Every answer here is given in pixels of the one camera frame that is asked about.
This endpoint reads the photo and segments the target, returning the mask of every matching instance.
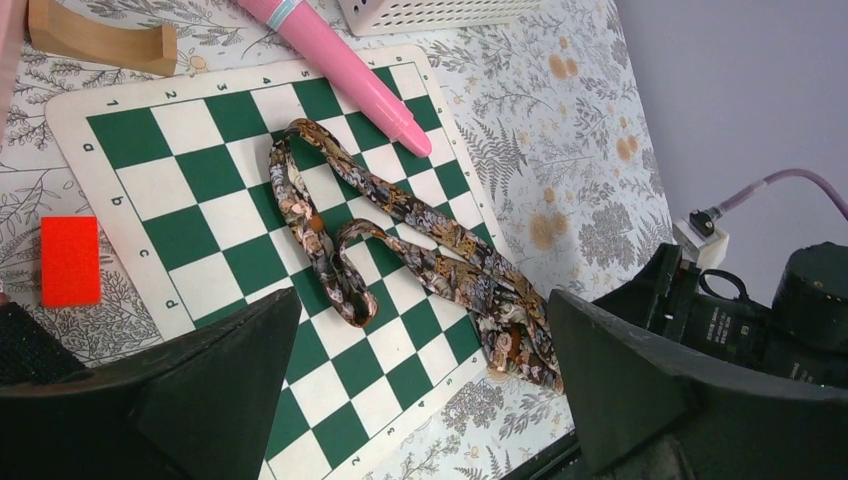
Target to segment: table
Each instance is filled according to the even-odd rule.
[[[65,0],[121,27],[172,24],[178,73],[295,58],[229,0]],[[513,25],[352,38],[338,4],[310,0],[355,49],[414,43],[437,71],[518,265],[543,296],[594,299],[629,280],[671,221],[616,6],[549,0]],[[0,278],[89,366],[162,341],[105,236],[101,305],[38,305],[39,218],[90,213],[53,141],[44,104],[147,74],[25,46],[0,150]],[[366,478],[500,478],[573,429],[564,397],[485,372]]]

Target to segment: wooden block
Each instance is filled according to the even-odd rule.
[[[27,0],[0,0],[0,112],[6,116],[24,44]],[[0,138],[6,122],[0,122]]]
[[[41,303],[47,308],[100,303],[100,235],[95,217],[41,219]]]
[[[86,62],[162,76],[173,75],[177,66],[177,31],[169,25],[115,28],[89,20],[55,0],[30,0],[29,33],[33,47]]]

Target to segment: chessboard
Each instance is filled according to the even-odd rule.
[[[302,316],[263,478],[361,478],[485,366],[469,312],[426,291],[376,239],[348,255],[379,315],[359,329],[331,308],[269,184],[271,144],[293,119],[317,121],[375,175],[511,256],[424,52],[359,54],[427,132],[428,158],[390,142],[302,60],[71,92],[47,105],[65,158],[166,340],[277,289],[297,291]],[[442,248],[335,176],[315,149],[294,153],[333,238],[348,220],[367,218]]]

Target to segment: pink marker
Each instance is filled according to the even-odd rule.
[[[412,112],[308,3],[302,0],[238,2],[315,65],[390,140],[399,141],[417,157],[430,155],[430,138],[415,123]]]

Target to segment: brown floral ribbon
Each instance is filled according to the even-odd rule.
[[[365,219],[353,219],[342,226],[336,251],[295,164],[291,143],[295,138],[317,148],[339,177],[392,218],[429,236],[464,261],[389,235]],[[545,300],[482,238],[372,175],[356,164],[329,131],[308,119],[294,120],[274,142],[270,175],[286,223],[312,262],[330,303],[349,324],[364,327],[377,315],[376,299],[346,255],[348,244],[367,233],[389,247],[425,288],[474,312],[490,368],[563,392],[545,318]]]

